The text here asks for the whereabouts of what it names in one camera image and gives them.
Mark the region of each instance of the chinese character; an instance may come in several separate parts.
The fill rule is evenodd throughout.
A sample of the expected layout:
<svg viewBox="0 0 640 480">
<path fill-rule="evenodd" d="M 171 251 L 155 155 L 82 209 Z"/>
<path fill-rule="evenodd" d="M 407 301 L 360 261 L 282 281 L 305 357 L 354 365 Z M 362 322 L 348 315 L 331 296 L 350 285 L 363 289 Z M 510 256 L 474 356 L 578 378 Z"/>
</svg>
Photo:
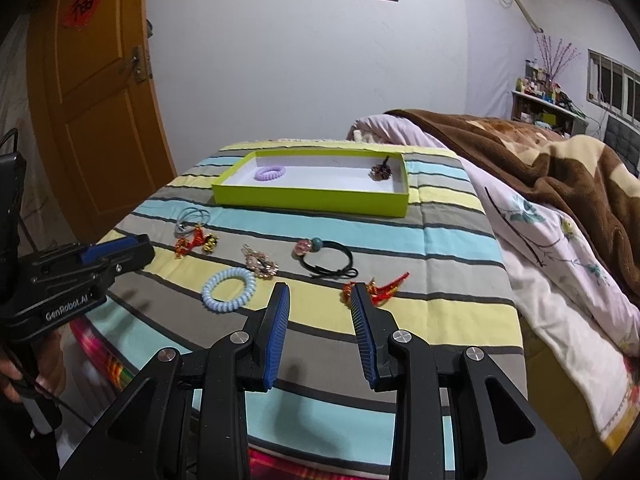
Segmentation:
<svg viewBox="0 0 640 480">
<path fill-rule="evenodd" d="M 74 0 L 72 9 L 74 10 L 74 21 L 77 22 L 78 18 L 85 12 L 90 10 L 94 6 L 95 0 Z"/>
</svg>

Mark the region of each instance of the headboard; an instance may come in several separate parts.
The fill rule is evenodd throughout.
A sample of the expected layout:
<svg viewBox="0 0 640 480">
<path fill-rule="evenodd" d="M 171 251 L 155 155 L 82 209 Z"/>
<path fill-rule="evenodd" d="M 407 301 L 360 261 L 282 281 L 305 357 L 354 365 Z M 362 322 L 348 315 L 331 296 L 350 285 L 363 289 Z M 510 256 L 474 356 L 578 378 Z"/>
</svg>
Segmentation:
<svg viewBox="0 0 640 480">
<path fill-rule="evenodd" d="M 609 116 L 604 143 L 618 154 L 631 174 L 638 176 L 640 134 L 615 117 Z"/>
</svg>

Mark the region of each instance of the striped tablecloth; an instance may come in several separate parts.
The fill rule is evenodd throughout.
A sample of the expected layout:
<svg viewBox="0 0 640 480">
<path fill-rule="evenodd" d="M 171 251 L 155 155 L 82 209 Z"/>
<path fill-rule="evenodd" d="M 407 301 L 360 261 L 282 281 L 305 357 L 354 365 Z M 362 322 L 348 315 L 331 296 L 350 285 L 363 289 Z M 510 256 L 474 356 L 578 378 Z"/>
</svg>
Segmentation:
<svg viewBox="0 0 640 480">
<path fill-rule="evenodd" d="M 310 146 L 401 152 L 410 184 L 406 217 L 216 205 L 210 187 L 213 179 L 243 155 L 264 148 Z M 213 254 L 197 249 L 177 259 L 175 219 L 193 205 L 210 212 L 206 231 L 213 231 L 220 241 Z M 350 312 L 340 301 L 344 282 L 312 278 L 291 256 L 299 238 L 319 237 L 350 247 L 359 279 L 364 281 L 375 277 L 382 284 L 410 272 L 401 290 L 384 306 L 398 326 L 430 344 L 483 346 L 526 392 L 522 336 L 500 249 L 453 152 L 346 141 L 235 144 L 163 187 L 104 240 L 142 233 L 151 238 L 156 257 L 144 270 L 120 276 L 108 301 L 76 323 L 85 349 L 123 387 L 165 346 L 181 352 L 208 348 L 241 328 L 248 311 L 266 305 L 273 282 L 258 280 L 249 304 L 229 314 L 204 308 L 202 285 L 222 269 L 244 266 L 243 244 L 269 253 L 280 266 L 277 279 L 290 287 L 289 328 L 274 389 L 268 394 L 246 394 L 247 425 L 250 444 L 257 452 L 306 466 L 294 478 L 388 474 L 395 403 L 394 393 L 372 392 L 364 379 Z M 332 250 L 312 256 L 329 268 L 336 267 L 335 258 L 341 257 Z M 240 282 L 225 282 L 216 289 L 216 297 L 230 299 L 241 289 Z M 454 451 L 445 390 L 441 397 L 446 468 L 451 475 Z M 199 402 L 196 396 L 196 409 Z M 312 468 L 336 474 L 325 476 Z"/>
</svg>

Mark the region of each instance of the silver bolt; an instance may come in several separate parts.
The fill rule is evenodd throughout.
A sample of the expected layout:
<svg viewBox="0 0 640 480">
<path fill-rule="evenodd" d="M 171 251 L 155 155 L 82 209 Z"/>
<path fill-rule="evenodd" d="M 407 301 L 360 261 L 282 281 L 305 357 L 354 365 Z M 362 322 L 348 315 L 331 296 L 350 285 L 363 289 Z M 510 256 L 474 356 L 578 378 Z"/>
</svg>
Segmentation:
<svg viewBox="0 0 640 480">
<path fill-rule="evenodd" d="M 240 345 L 242 343 L 246 343 L 247 341 L 249 341 L 249 335 L 247 332 L 242 332 L 241 330 L 238 332 L 233 332 L 231 335 L 231 342 L 235 343 L 237 345 Z"/>
<path fill-rule="evenodd" d="M 158 352 L 158 359 L 163 363 L 173 361 L 175 358 L 175 350 L 173 348 L 163 348 Z"/>
<path fill-rule="evenodd" d="M 394 332 L 394 339 L 399 343 L 408 343 L 411 341 L 411 334 L 406 330 L 396 330 Z"/>
<path fill-rule="evenodd" d="M 484 359 L 484 352 L 477 346 L 470 346 L 466 349 L 466 356 L 472 361 L 482 361 L 482 359 Z"/>
</svg>

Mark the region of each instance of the wooden door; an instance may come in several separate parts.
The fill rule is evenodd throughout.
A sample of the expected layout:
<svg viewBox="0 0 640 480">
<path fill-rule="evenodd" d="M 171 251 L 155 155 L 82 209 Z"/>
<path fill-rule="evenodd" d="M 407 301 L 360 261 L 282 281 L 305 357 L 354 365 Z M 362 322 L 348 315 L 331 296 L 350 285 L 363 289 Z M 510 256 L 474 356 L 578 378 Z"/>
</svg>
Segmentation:
<svg viewBox="0 0 640 480">
<path fill-rule="evenodd" d="M 94 241 L 175 176 L 145 0 L 47 0 L 31 17 L 34 132 L 74 233 Z"/>
</svg>

